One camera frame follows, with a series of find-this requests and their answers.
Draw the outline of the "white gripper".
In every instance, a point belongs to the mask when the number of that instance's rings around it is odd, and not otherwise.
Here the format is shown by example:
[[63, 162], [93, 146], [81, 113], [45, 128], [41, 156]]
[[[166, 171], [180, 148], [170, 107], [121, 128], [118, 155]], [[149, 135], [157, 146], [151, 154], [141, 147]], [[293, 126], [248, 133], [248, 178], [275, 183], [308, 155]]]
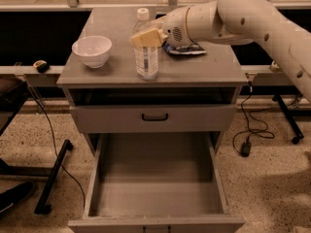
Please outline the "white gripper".
[[174, 48], [189, 46], [192, 43], [187, 29], [187, 15], [189, 7], [173, 10], [166, 16], [152, 20], [152, 24], [162, 29], [148, 28], [131, 37], [131, 43], [137, 48], [161, 47], [166, 41]]

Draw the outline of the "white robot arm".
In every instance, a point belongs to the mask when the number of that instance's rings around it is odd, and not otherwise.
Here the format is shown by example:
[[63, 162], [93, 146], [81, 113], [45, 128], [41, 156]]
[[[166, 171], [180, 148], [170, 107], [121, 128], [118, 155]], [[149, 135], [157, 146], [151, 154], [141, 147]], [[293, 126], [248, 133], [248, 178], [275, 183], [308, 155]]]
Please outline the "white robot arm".
[[178, 8], [131, 37], [135, 47], [185, 47], [207, 41], [259, 44], [311, 101], [311, 33], [284, 17], [268, 0], [217, 0]]

